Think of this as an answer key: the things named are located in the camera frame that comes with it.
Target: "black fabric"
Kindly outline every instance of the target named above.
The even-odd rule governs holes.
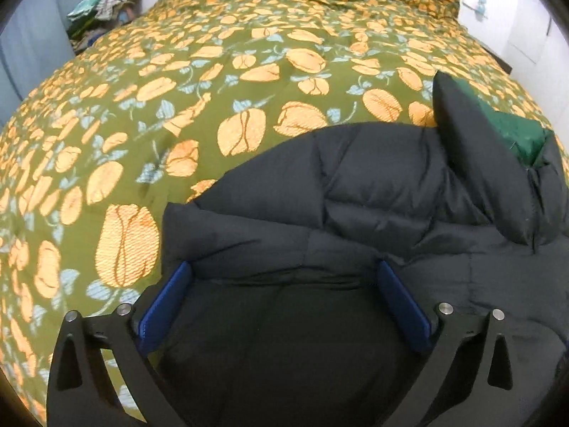
[[[523,169],[445,74],[434,108],[437,129],[307,133],[167,206],[164,272],[196,280],[159,370],[196,426],[373,425],[423,364],[373,285],[381,259],[421,304],[502,309],[537,406],[569,331],[559,151]]]

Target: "blue pad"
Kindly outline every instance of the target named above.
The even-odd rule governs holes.
[[[431,325],[421,308],[414,301],[405,285],[384,261],[376,273],[377,286],[403,332],[411,349],[417,353],[432,350]]]
[[[190,264],[184,262],[170,277],[154,303],[140,320],[138,350],[142,355],[147,356],[156,351],[166,338],[192,279]]]

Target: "green bedsheet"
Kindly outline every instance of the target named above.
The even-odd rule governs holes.
[[[160,0],[32,91],[0,137],[0,364],[34,415],[45,422],[65,312],[112,311],[157,281],[168,201],[309,130],[434,126],[438,69],[495,109],[549,127],[457,24],[458,9],[459,0]]]

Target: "metal screw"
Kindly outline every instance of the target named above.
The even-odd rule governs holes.
[[[439,304],[439,311],[443,315],[452,315],[454,308],[452,307],[451,304],[448,304],[447,302],[443,302],[443,303]]]
[[[502,321],[506,317],[504,312],[498,308],[492,310],[492,316],[494,316],[498,321]]]
[[[133,309],[133,306],[130,304],[120,304],[117,307],[117,314],[120,316],[125,316],[129,314]]]
[[[79,313],[75,310],[71,310],[68,311],[65,315],[65,320],[70,323],[72,321],[75,321],[77,319],[77,317],[79,316]]]

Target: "silver bolt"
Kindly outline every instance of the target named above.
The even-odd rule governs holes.
[[[120,304],[117,307],[117,314],[120,316],[125,316],[129,314],[133,309],[133,306],[130,304]]]
[[[65,315],[65,320],[70,323],[72,321],[75,321],[77,319],[77,317],[79,316],[79,313],[75,310],[71,310],[68,311]]]
[[[442,304],[439,304],[439,311],[443,315],[452,315],[454,308],[452,307],[451,304],[448,304],[447,302],[443,302]]]
[[[498,308],[492,310],[492,316],[494,316],[498,321],[502,321],[506,317],[504,312]]]

